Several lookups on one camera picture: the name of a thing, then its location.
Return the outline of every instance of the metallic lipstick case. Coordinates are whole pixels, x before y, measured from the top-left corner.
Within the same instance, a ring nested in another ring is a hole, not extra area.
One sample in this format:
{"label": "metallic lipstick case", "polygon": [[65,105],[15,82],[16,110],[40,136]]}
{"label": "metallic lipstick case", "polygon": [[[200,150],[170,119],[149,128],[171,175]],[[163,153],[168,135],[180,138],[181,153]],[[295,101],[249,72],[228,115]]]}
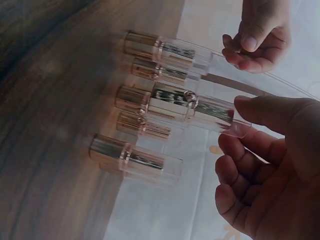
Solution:
{"label": "metallic lipstick case", "polygon": [[233,103],[159,82],[151,92],[122,86],[115,106],[184,128],[191,125],[237,138],[243,138],[252,125],[239,115]]}
{"label": "metallic lipstick case", "polygon": [[123,51],[160,65],[171,65],[201,75],[208,74],[213,61],[213,53],[203,47],[138,31],[128,32]]}
{"label": "metallic lipstick case", "polygon": [[89,155],[103,171],[164,188],[178,182],[183,167],[181,159],[103,135],[94,137]]}

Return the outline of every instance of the wooden table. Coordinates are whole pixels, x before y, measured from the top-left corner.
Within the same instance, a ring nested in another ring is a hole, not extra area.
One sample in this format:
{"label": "wooden table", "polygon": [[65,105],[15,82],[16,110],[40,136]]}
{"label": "wooden table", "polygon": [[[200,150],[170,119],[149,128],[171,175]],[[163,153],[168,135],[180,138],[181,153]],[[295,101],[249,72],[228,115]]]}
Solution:
{"label": "wooden table", "polygon": [[115,90],[130,78],[121,39],[131,29],[175,37],[182,8],[183,0],[96,1],[2,78],[1,240],[103,239],[121,178],[100,171],[88,147],[108,132]]}

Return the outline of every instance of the transparent cap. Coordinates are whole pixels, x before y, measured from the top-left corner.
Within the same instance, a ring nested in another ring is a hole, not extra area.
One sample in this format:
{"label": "transparent cap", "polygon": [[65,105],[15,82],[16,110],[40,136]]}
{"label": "transparent cap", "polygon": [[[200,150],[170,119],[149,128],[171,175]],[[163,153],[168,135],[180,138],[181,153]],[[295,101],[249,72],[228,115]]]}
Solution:
{"label": "transparent cap", "polygon": [[214,57],[210,50],[178,39],[163,38],[162,41],[153,55],[155,62],[201,75],[208,74]]}
{"label": "transparent cap", "polygon": [[190,125],[237,138],[243,138],[252,124],[244,120],[233,103],[213,97],[198,96]]}
{"label": "transparent cap", "polygon": [[111,137],[96,135],[90,146],[92,160],[102,170],[167,188],[181,176],[183,161]]}
{"label": "transparent cap", "polygon": [[183,87],[191,91],[197,91],[201,79],[201,75],[198,73],[168,64],[160,65],[139,57],[133,60],[131,73],[144,79]]}
{"label": "transparent cap", "polygon": [[[134,88],[129,89],[128,93],[134,92]],[[240,116],[233,103],[214,97],[199,96],[180,87],[157,82],[148,96],[145,116],[168,124],[174,123],[180,128],[192,125],[243,138],[252,125]]]}
{"label": "transparent cap", "polygon": [[179,146],[184,139],[185,130],[177,125],[169,125],[152,118],[142,117],[130,112],[120,112],[116,129],[138,136],[139,139],[160,141],[164,145]]}
{"label": "transparent cap", "polygon": [[167,64],[201,75],[208,74],[213,61],[213,53],[203,47],[137,31],[128,32],[123,51],[161,65]]}

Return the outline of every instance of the finger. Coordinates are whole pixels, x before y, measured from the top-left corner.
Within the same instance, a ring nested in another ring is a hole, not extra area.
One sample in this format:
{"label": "finger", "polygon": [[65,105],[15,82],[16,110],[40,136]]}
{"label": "finger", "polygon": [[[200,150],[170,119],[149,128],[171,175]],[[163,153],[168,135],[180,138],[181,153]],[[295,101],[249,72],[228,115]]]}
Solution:
{"label": "finger", "polygon": [[282,194],[287,182],[287,178],[277,177],[271,178],[261,186],[261,192],[255,197],[250,207],[251,211],[246,216],[246,230],[251,238],[257,239],[256,234],[261,221]]}
{"label": "finger", "polygon": [[215,204],[219,214],[235,229],[246,233],[245,223],[249,207],[242,204],[227,184],[215,190]]}
{"label": "finger", "polygon": [[224,154],[229,155],[234,161],[237,172],[248,181],[262,184],[275,172],[276,167],[265,164],[252,152],[246,150],[238,138],[222,134],[218,142]]}
{"label": "finger", "polygon": [[223,42],[224,47],[231,52],[237,52],[237,51],[240,51],[240,49],[241,49],[241,46],[240,46],[239,42],[237,41],[237,36],[235,36],[235,38],[232,39],[231,36],[224,34],[222,36],[222,42]]}
{"label": "finger", "polygon": [[251,152],[276,166],[280,165],[287,152],[284,139],[277,139],[254,128],[251,128],[239,141]]}
{"label": "finger", "polygon": [[265,50],[262,49],[262,48],[258,48],[256,51],[254,52],[248,52],[246,50],[241,50],[240,51],[240,54],[241,55],[244,55],[244,56],[249,56],[250,58],[249,59],[257,59],[257,58],[261,58],[261,56],[263,56],[265,53]]}
{"label": "finger", "polygon": [[261,185],[252,185],[246,191],[242,203],[247,206],[251,206],[256,197],[261,193],[262,186]]}
{"label": "finger", "polygon": [[258,57],[256,59],[246,59],[238,63],[238,67],[242,71],[252,74],[262,74],[270,72],[275,68],[275,64],[269,59]]}
{"label": "finger", "polygon": [[254,52],[278,25],[279,23],[276,16],[258,14],[243,34],[241,46],[248,52]]}
{"label": "finger", "polygon": [[243,175],[238,173],[237,167],[230,156],[221,156],[215,163],[215,172],[221,184],[228,184],[236,197],[242,199],[250,186]]}
{"label": "finger", "polygon": [[223,50],[222,53],[223,53],[223,55],[225,57],[225,60],[228,63],[230,63],[230,64],[232,64],[232,65],[234,65],[236,67],[238,67],[240,62],[243,62],[243,61],[246,60],[244,56],[242,56],[242,55],[240,55],[240,54],[238,54],[236,52],[230,52],[227,49]]}
{"label": "finger", "polygon": [[291,120],[308,106],[318,106],[319,102],[309,98],[278,96],[248,98],[239,96],[235,98],[234,105],[245,120],[286,135]]}

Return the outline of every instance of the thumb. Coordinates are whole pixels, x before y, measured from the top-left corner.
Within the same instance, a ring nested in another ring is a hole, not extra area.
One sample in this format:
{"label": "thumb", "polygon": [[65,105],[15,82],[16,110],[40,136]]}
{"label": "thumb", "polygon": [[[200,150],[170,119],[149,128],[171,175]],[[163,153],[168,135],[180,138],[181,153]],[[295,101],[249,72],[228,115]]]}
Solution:
{"label": "thumb", "polygon": [[248,52],[254,52],[263,43],[270,32],[278,26],[277,18],[260,14],[243,33],[241,46]]}
{"label": "thumb", "polygon": [[292,120],[304,112],[306,118],[318,119],[320,122],[320,112],[306,109],[312,105],[320,110],[320,102],[310,98],[288,98],[279,96],[258,96],[249,98],[238,96],[234,100],[234,105],[239,114],[247,121],[263,125],[269,129],[286,135]]}
{"label": "thumb", "polygon": [[320,176],[319,101],[259,96],[237,97],[234,104],[245,120],[285,135],[287,151],[303,181],[310,182]]}

